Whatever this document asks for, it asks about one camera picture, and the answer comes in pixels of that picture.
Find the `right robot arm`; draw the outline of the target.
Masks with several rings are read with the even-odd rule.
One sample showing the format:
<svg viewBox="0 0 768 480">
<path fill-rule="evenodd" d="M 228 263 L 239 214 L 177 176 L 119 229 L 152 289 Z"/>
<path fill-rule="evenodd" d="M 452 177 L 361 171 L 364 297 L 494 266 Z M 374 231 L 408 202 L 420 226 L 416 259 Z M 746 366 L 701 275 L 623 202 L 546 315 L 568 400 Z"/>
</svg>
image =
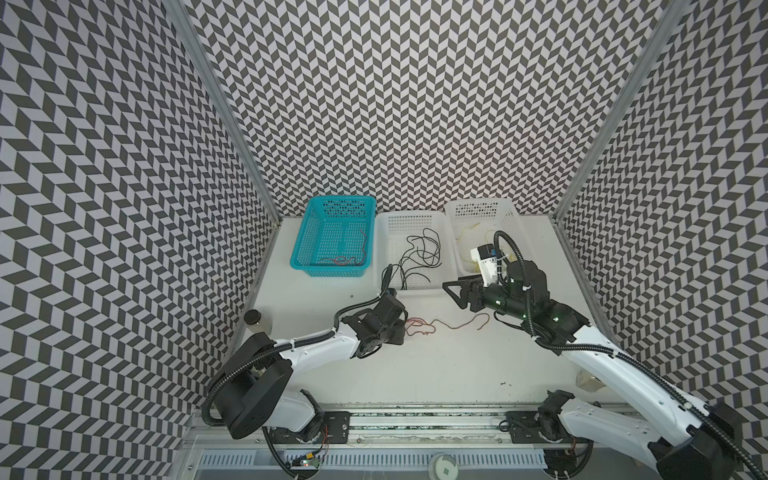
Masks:
<svg viewBox="0 0 768 480">
<path fill-rule="evenodd" d="M 664 479 L 729 479 L 743 466 L 766 478 L 742 446 L 743 417 L 724 402 L 710 405 L 631 357 L 572 307 L 552 299 L 546 274 L 497 231 L 471 252 L 477 275 L 444 283 L 461 309 L 493 311 L 500 322 L 528 334 L 539 347 L 591 373 L 637 413 L 632 419 L 557 390 L 538 408 L 542 437 L 565 434 L 629 456 Z"/>
</svg>

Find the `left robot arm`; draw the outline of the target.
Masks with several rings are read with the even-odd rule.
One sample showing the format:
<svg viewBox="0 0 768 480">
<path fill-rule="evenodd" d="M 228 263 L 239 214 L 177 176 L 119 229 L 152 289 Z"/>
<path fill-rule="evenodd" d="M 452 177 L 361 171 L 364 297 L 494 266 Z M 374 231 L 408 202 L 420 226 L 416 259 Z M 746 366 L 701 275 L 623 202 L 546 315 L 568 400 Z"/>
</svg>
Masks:
<svg viewBox="0 0 768 480">
<path fill-rule="evenodd" d="M 234 439 L 257 430 L 283 429 L 300 442 L 325 431 L 327 412 L 294 378 L 337 361 L 366 359 L 385 345 L 404 343 L 407 311 L 390 287 L 394 266 L 382 272 L 378 296 L 344 307 L 333 327 L 311 336 L 273 340 L 251 335 L 210 380 L 202 421 L 224 426 Z"/>
</svg>

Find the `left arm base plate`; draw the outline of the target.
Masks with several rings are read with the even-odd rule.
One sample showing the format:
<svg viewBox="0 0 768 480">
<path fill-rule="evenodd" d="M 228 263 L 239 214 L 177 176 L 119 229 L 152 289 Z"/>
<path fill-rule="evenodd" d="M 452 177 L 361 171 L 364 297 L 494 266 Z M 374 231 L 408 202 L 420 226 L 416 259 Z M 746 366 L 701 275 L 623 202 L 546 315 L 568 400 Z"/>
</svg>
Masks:
<svg viewBox="0 0 768 480">
<path fill-rule="evenodd" d="M 351 421 L 350 411 L 326 411 L 316 415 L 302 430 L 275 430 L 272 439 L 278 444 L 346 444 Z"/>
</svg>

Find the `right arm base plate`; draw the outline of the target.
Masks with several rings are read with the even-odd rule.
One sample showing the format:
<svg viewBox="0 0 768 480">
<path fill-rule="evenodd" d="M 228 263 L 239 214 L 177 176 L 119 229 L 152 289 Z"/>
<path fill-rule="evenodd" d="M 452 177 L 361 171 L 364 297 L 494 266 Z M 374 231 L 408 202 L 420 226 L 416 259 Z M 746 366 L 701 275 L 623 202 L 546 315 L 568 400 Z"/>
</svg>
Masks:
<svg viewBox="0 0 768 480">
<path fill-rule="evenodd" d="M 541 435 L 535 411 L 508 411 L 502 422 L 513 444 L 544 444 L 546 440 Z"/>
</svg>

